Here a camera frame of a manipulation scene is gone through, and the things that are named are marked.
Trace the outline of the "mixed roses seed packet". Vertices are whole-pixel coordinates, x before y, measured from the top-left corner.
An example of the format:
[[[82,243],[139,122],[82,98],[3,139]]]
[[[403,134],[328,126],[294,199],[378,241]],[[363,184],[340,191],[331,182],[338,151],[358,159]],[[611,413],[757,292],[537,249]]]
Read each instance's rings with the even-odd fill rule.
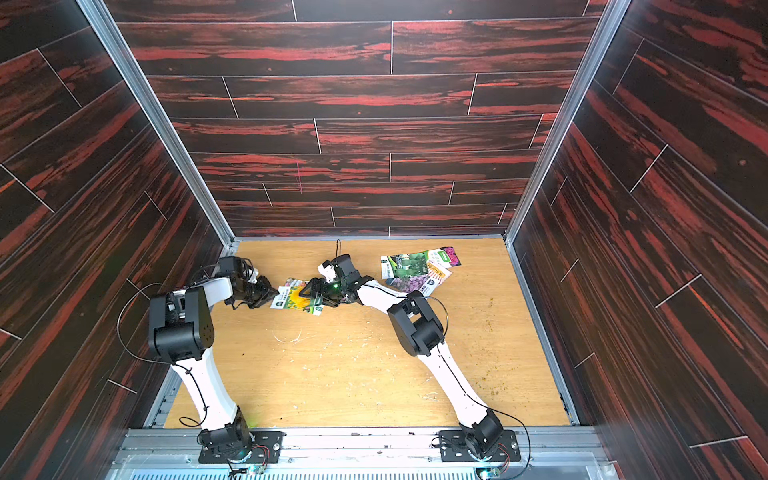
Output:
[[[309,299],[309,298],[301,298],[298,293],[298,305],[302,311],[305,313],[309,313],[314,316],[319,316],[322,314],[324,305],[322,298],[318,295],[316,299]]]

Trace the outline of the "yellow flower seed packet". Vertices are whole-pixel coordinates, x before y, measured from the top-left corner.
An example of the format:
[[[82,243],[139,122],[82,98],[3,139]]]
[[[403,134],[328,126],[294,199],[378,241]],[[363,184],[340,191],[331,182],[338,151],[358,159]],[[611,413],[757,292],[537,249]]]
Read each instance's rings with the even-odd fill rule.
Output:
[[[311,310],[309,298],[302,297],[300,292],[306,286],[306,281],[288,278],[283,286],[278,287],[278,295],[272,300],[270,307],[280,310]]]

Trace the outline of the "green gourd seed packet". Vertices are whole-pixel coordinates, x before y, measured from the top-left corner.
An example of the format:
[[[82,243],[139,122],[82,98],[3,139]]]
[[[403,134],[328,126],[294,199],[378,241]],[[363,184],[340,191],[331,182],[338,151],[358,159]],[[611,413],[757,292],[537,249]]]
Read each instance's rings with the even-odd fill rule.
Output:
[[[427,251],[382,256],[382,278],[385,280],[395,278],[407,279],[427,275],[429,273],[428,259]]]

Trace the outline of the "purple flowers seed packet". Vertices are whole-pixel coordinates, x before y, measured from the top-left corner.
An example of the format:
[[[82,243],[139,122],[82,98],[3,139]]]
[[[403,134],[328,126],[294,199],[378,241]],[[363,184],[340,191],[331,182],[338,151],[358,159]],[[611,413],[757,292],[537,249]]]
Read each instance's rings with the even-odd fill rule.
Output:
[[[420,292],[423,296],[429,297],[440,285],[440,280],[434,275],[418,275],[406,278],[386,279],[385,283],[398,291],[411,293]]]

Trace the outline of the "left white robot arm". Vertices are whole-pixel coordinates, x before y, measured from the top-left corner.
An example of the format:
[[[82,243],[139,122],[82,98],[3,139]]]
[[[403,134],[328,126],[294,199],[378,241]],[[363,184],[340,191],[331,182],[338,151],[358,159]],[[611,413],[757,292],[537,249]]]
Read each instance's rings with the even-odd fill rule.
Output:
[[[275,463],[281,434],[252,432],[242,410],[228,394],[213,355],[212,307],[261,307],[278,295],[267,277],[250,260],[221,258],[213,273],[180,290],[151,298],[148,344],[150,353],[171,366],[186,386],[197,409],[197,420],[180,422],[197,428],[202,463]]]

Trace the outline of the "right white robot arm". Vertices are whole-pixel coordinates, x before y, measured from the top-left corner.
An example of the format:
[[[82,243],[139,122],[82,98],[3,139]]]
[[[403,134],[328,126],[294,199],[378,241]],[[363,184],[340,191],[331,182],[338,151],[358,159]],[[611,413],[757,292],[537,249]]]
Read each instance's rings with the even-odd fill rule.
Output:
[[[468,450],[479,459],[490,455],[503,425],[461,372],[446,342],[444,326],[426,297],[418,291],[397,292],[359,274],[334,280],[314,278],[299,295],[330,307],[357,302],[387,314],[406,353],[426,365],[448,397]]]

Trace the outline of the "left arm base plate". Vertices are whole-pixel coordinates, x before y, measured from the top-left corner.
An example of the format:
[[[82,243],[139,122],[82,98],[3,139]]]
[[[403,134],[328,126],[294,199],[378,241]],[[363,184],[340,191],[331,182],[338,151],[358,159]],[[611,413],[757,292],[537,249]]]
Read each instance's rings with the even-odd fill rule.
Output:
[[[285,433],[279,430],[251,430],[249,440],[209,442],[201,447],[198,462],[203,465],[276,464]]]

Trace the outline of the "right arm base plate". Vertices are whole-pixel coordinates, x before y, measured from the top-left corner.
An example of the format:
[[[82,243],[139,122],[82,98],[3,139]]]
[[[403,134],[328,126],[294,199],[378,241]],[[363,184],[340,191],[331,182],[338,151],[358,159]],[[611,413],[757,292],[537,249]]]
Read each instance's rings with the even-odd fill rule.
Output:
[[[430,442],[437,448],[443,462],[511,462],[521,461],[516,434],[503,430],[499,440],[483,456],[473,454],[465,440],[465,433],[459,429],[440,430]]]

